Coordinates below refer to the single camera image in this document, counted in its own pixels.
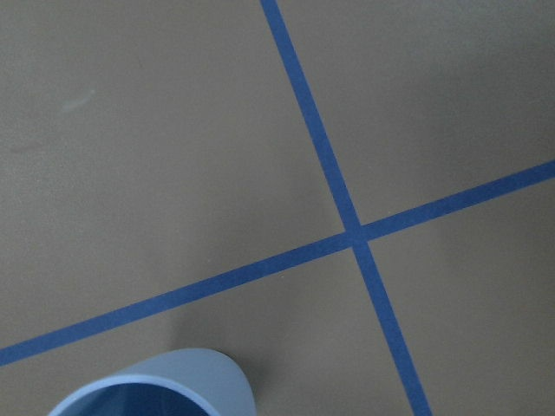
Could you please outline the blue plastic cup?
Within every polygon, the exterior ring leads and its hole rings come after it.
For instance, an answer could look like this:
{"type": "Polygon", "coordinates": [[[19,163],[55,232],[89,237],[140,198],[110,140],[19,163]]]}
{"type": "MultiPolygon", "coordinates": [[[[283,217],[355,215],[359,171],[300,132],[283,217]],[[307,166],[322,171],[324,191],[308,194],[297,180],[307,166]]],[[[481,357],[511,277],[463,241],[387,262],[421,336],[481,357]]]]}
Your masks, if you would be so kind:
{"type": "Polygon", "coordinates": [[[75,390],[52,415],[255,415],[240,366],[208,348],[156,355],[75,390]]]}

